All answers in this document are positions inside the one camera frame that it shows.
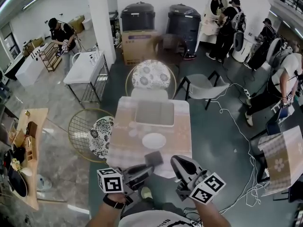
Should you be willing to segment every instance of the pants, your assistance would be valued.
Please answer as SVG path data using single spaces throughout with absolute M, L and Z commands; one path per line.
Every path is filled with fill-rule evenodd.
M 250 68 L 257 70 L 263 65 L 263 63 L 266 61 L 268 49 L 269 45 L 261 45 L 260 48 L 257 49 L 253 57 L 248 62 Z
M 234 33 L 223 35 L 219 31 L 216 44 L 210 52 L 209 56 L 224 61 L 228 51 L 231 49 L 231 46 L 233 44 L 233 37 Z
M 9 92 L 10 89 L 3 82 L 0 82 L 0 87 L 3 88 L 3 90 L 0 89 L 0 97 L 4 100 L 7 98 L 7 95 L 4 93 L 4 91 Z
M 66 76 L 67 73 L 70 71 L 70 59 L 71 56 L 74 56 L 75 54 L 77 54 L 78 48 L 77 46 L 75 46 L 73 49 L 71 49 L 70 51 L 68 51 L 67 53 L 64 53 L 61 57 L 62 57 L 62 61 L 63 61 L 63 67 L 64 67 L 64 75 Z
M 164 203 L 160 209 L 157 209 L 157 208 L 155 208 L 153 199 L 147 198 L 147 199 L 143 199 L 141 202 L 136 203 L 131 209 L 124 212 L 122 214 L 121 218 L 124 218 L 125 216 L 131 215 L 131 214 L 140 213 L 140 212 L 149 211 L 149 210 L 164 210 L 164 211 L 172 212 L 172 213 L 178 214 L 182 217 L 185 217 L 183 210 L 177 208 L 172 203 Z
M 251 107 L 247 111 L 247 115 L 252 115 L 255 112 L 261 111 L 272 104 L 276 104 L 281 100 L 282 94 L 276 89 L 271 79 L 269 79 L 268 86 L 262 94 L 253 97 L 250 100 Z

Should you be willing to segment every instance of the large black container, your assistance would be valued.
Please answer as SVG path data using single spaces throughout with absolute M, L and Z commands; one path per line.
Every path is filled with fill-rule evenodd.
M 138 2 L 128 5 L 121 13 L 122 30 L 155 29 L 155 12 L 149 3 Z
M 187 44 L 187 53 L 195 54 L 201 15 L 183 4 L 171 5 L 166 33 L 179 35 Z

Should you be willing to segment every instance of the dark floor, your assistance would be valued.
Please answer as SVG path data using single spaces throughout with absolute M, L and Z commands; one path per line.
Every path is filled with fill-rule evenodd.
M 216 70 L 226 82 L 231 80 L 233 83 L 239 83 L 250 94 L 258 91 L 266 81 L 268 73 L 262 68 L 255 72 L 254 79 L 251 71 L 232 57 L 226 59 L 225 68 L 220 63 L 208 59 L 205 52 L 210 49 L 209 46 L 201 44 L 197 51 L 197 58 L 183 62 L 179 80 L 185 75 L 197 73 L 208 76 L 213 70 Z M 110 71 L 110 81 L 107 84 L 102 103 L 102 108 L 112 114 L 116 113 L 119 98 L 125 96 L 125 80 L 131 68 L 124 65 L 121 55 L 118 54 L 116 63 L 112 65 Z M 249 139 L 265 128 L 265 123 L 273 114 L 270 109 L 256 113 L 253 115 L 254 127 L 250 128 L 244 118 L 244 112 L 247 108 L 239 101 L 239 96 L 240 100 L 244 102 L 245 95 L 240 93 L 235 86 L 232 86 L 226 95 L 219 99 L 219 102 L 223 108 L 229 109 L 241 132 Z M 176 99 L 184 100 L 184 97 L 185 92 L 181 91 Z M 234 203 L 250 178 L 252 165 L 247 154 L 249 144 L 239 133 L 228 112 L 224 111 L 222 114 L 219 112 L 218 104 L 211 103 L 208 110 L 205 111 L 203 100 L 189 99 L 188 102 L 190 104 L 193 159 L 198 161 L 202 168 L 216 172 L 227 183 L 226 187 L 213 200 L 217 208 L 222 210 Z M 298 105 L 295 105 L 295 113 L 284 121 L 283 130 L 299 125 L 302 122 L 301 119 L 301 110 Z M 105 164 L 95 163 L 90 165 L 89 205 L 92 216 L 96 214 L 103 198 L 103 193 L 97 183 L 96 170 L 105 166 Z M 177 183 L 171 179 L 152 175 L 146 184 L 150 187 L 156 203 L 172 202 L 180 208 L 193 206 L 189 199 L 184 202 L 180 201 L 175 193 Z M 263 190 L 258 192 L 261 200 L 260 205 L 249 207 L 245 204 L 245 198 L 242 198 L 224 215 L 233 227 L 291 226 L 297 203 L 273 201 L 272 195 L 261 197 L 262 192 Z M 249 195 L 249 204 L 253 204 L 254 200 Z

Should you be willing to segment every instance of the wristwatch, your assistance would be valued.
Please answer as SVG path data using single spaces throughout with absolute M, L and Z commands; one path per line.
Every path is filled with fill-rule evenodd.
M 124 203 L 115 202 L 108 198 L 108 194 L 106 194 L 103 198 L 103 202 L 107 205 L 113 207 L 114 209 L 121 210 L 124 207 Z

